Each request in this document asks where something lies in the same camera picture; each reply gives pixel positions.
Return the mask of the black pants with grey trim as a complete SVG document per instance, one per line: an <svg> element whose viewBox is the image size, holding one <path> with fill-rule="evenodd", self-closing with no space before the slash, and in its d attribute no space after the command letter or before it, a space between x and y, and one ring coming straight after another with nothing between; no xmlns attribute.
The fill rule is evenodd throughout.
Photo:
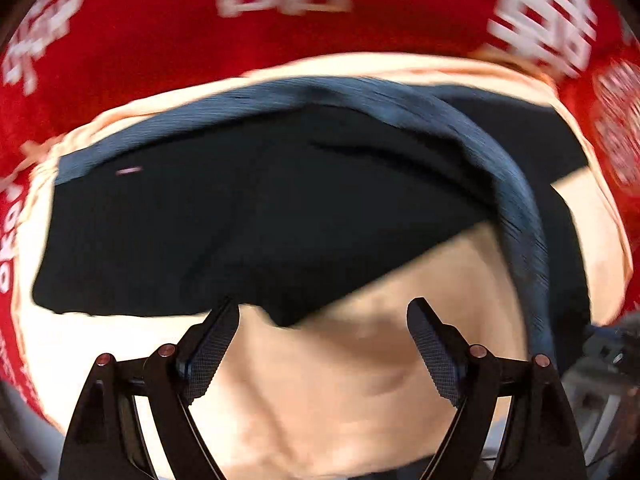
<svg viewBox="0 0 640 480"><path fill-rule="evenodd" d="M37 304L291 326L463 231L499 237L529 342L568 370L590 321L553 183L586 166L554 110L450 86L302 78L209 96L65 155Z"/></svg>

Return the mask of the peach cushion cover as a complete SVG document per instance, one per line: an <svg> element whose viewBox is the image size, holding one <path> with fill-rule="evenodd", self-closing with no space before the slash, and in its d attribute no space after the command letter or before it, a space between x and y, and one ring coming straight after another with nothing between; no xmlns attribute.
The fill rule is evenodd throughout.
<svg viewBox="0 0 640 480"><path fill-rule="evenodd" d="M308 58L242 76L150 96L108 110L32 156L29 191L15 242L14 311L27 367L46 419L70 421L91 361L108 342L121 358L149 350L189 326L178 318L93 318L53 314L30 296L44 251L53 179L64 155L95 144L165 110L268 80L363 76L434 89L454 84L510 96L558 112L581 141L552 80L539 72L484 61L408 54ZM400 312L402 300L430 292L436 310L508 356L524 352L515 290L487 226L478 226L416 262L329 307L294 330L274 327L254 307L195 413L232 478L320 479L397 465L431 451L452 411L418 363Z"/></svg>

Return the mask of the red blanket with white lettering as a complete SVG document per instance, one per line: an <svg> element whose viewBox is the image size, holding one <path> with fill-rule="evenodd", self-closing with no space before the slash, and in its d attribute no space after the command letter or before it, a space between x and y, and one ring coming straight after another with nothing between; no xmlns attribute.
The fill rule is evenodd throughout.
<svg viewBox="0 0 640 480"><path fill-rule="evenodd" d="M110 108L299 58L395 52L529 62L596 148L639 240L639 0L1 0L1 378L41 403L13 321L26 171Z"/></svg>

